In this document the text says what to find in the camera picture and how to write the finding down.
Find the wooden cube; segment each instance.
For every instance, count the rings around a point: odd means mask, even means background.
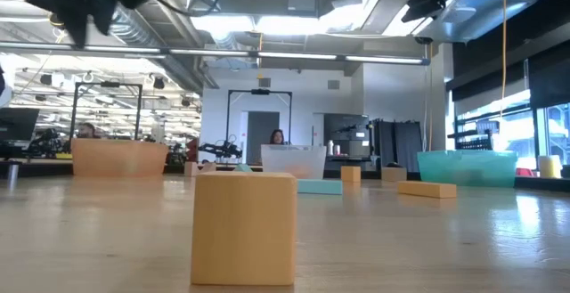
[[[382,167],[382,181],[401,182],[408,180],[408,170],[403,167]]]
[[[184,163],[184,176],[194,177],[198,174],[200,170],[198,169],[198,164],[196,162],[185,162]]]
[[[360,167],[341,167],[340,179],[342,179],[343,182],[359,183]]]
[[[454,199],[457,197],[457,186],[448,183],[405,181],[398,182],[398,193],[437,199]]]
[[[191,283],[291,285],[297,179],[287,173],[196,176]]]

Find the metal frame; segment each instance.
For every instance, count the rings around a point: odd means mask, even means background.
[[[227,141],[230,138],[230,104],[231,104],[231,97],[233,93],[250,93],[254,94],[256,90],[242,90],[242,89],[230,89],[228,91],[228,105],[227,105],[227,113],[225,117],[225,140]],[[291,111],[293,109],[293,93],[292,92],[274,92],[269,91],[269,94],[287,94],[289,96],[289,144],[291,144]]]
[[[73,94],[73,110],[71,111],[71,124],[70,124],[70,128],[69,128],[69,139],[71,140],[73,138],[73,132],[75,131],[75,116],[77,115],[77,101],[79,100],[79,97],[83,96],[82,94],[79,95],[79,87],[81,87],[82,85],[88,85],[88,86],[101,86],[101,87],[121,87],[121,86],[127,86],[127,87],[137,87],[139,89],[139,95],[137,98],[137,103],[136,103],[136,124],[134,125],[134,139],[138,140],[138,136],[139,136],[139,125],[141,123],[141,107],[142,107],[142,103],[143,103],[143,85],[142,84],[121,84],[121,83],[109,83],[109,82],[102,82],[102,83],[85,83],[85,82],[80,82],[80,83],[75,83],[75,93]]]

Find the window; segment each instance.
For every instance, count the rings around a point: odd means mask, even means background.
[[[547,143],[549,155],[559,155],[562,165],[570,163],[570,103],[546,109]]]
[[[492,135],[493,149],[495,151],[514,151],[518,155],[517,167],[536,169],[533,112],[528,106],[529,100],[530,91],[528,90],[506,97],[502,118],[499,116],[501,101],[495,101],[462,114],[458,116],[458,130],[459,132],[467,132],[477,130],[477,124],[499,122],[499,133]],[[463,137],[461,141],[470,142],[482,138],[486,137],[484,135],[472,135]]]

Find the person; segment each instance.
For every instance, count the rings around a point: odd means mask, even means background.
[[[271,133],[269,143],[271,145],[284,145],[285,138],[283,138],[283,131],[280,129],[275,129],[273,133]]]
[[[79,124],[78,138],[97,138],[95,135],[95,126],[91,123],[81,123]]]

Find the woman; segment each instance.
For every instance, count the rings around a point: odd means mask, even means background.
[[[284,145],[285,139],[283,138],[283,131],[280,129],[275,129],[273,133],[271,133],[269,143],[271,145]]]

